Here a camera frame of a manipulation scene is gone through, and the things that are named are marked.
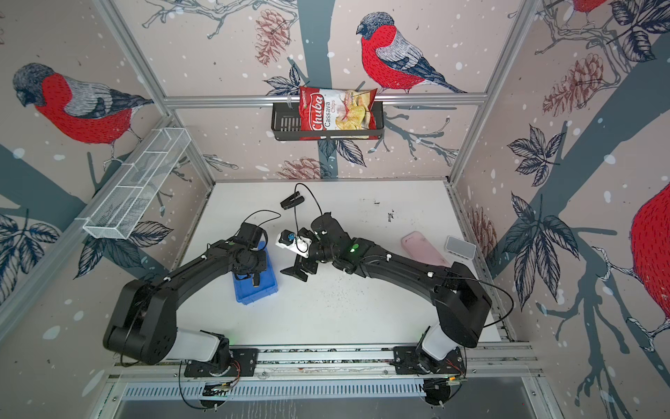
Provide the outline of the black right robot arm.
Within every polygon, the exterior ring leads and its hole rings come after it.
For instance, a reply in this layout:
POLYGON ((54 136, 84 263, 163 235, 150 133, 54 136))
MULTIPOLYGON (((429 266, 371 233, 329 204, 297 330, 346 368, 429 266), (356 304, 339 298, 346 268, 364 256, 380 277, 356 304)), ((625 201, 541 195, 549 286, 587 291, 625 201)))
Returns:
POLYGON ((456 345, 478 346, 492 300, 484 284, 466 265, 429 265, 386 250, 363 237, 350 237, 331 213, 316 218, 309 229, 282 230, 276 246, 296 254, 282 274, 307 281, 320 265, 348 275, 378 279, 428 300, 441 331, 456 345))

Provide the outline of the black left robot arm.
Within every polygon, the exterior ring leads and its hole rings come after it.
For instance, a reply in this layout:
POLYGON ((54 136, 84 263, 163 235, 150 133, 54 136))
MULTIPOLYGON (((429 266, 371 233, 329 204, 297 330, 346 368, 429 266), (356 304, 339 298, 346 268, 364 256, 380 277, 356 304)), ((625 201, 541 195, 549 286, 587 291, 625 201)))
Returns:
POLYGON ((177 342, 178 308, 193 294, 228 273, 260 285, 261 273, 268 268, 262 241, 268 241, 265 229, 242 223, 236 235, 210 244, 200 257, 162 279, 127 283, 104 333, 103 347, 149 365, 167 359, 177 342))

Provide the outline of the black stapler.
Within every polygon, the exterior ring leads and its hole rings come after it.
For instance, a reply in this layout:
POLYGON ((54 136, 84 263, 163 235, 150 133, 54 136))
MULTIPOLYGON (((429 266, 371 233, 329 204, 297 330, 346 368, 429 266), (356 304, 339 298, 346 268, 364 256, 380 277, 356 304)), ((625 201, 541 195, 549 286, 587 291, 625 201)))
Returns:
POLYGON ((303 202, 305 202, 305 198, 298 191, 296 191, 292 193, 289 197, 284 199, 280 203, 280 206, 282 207, 283 210, 287 211, 297 207, 300 204, 303 204, 303 202))

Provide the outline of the pink phone case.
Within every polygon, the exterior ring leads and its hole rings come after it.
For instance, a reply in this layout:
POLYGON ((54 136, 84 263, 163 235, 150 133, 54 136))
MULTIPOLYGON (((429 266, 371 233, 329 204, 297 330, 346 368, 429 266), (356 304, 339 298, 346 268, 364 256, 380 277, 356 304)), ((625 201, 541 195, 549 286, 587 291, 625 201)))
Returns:
POLYGON ((451 267, 450 262, 425 238, 423 234, 414 231, 401 239, 401 246, 415 261, 427 265, 451 267))

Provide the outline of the small grey box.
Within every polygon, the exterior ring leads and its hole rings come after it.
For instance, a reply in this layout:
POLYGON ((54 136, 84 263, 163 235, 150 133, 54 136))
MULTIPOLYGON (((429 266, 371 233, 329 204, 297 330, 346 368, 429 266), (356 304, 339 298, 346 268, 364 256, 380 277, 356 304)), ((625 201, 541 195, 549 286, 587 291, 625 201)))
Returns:
POLYGON ((457 237, 448 236, 444 250, 459 258, 473 260, 477 253, 477 246, 457 237))

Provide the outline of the red cassava chips bag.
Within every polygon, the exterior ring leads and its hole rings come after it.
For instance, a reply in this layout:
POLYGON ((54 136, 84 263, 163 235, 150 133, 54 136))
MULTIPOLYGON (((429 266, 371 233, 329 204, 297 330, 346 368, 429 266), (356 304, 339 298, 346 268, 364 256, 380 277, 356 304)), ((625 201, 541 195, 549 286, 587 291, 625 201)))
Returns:
POLYGON ((373 104, 377 90, 299 89, 303 132, 371 131, 377 129, 373 104))

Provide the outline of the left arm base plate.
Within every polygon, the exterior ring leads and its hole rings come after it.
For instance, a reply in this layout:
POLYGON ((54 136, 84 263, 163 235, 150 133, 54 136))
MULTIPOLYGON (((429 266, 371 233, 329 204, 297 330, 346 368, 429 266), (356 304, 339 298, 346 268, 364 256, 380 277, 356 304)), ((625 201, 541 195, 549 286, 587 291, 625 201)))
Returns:
POLYGON ((253 377, 258 363, 257 348, 232 348, 212 361, 187 361, 183 375, 188 378, 253 377))

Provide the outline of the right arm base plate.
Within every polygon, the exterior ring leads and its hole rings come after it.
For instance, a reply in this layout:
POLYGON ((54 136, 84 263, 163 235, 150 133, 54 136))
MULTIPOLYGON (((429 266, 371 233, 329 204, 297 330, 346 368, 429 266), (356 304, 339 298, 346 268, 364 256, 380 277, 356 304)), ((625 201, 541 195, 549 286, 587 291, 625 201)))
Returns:
POLYGON ((451 350, 441 361, 436 361, 418 347, 394 347, 389 364, 394 367, 396 375, 463 375, 467 369, 459 347, 451 350))

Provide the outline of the black wall basket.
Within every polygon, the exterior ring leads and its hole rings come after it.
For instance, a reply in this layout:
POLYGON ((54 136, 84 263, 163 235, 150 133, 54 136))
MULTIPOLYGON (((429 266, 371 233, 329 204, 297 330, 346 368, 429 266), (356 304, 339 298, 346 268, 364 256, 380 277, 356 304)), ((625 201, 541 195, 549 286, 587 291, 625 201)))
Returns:
POLYGON ((297 103, 275 102, 272 108, 271 130, 277 141, 318 140, 379 140, 385 133, 383 103, 373 104, 373 117, 377 129, 354 131, 303 131, 297 103))

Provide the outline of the aluminium front rail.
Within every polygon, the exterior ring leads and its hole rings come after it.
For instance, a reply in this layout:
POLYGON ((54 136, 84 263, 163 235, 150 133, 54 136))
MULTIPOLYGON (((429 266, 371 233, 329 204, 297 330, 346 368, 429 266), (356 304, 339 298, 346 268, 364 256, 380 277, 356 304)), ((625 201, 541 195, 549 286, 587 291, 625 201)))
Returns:
POLYGON ((258 363, 250 380, 344 380, 395 377, 466 380, 479 377, 538 377, 544 374, 532 346, 522 342, 482 342, 473 349, 461 349, 466 361, 463 375, 396 375, 389 364, 393 348, 401 344, 233 346, 257 348, 258 363))

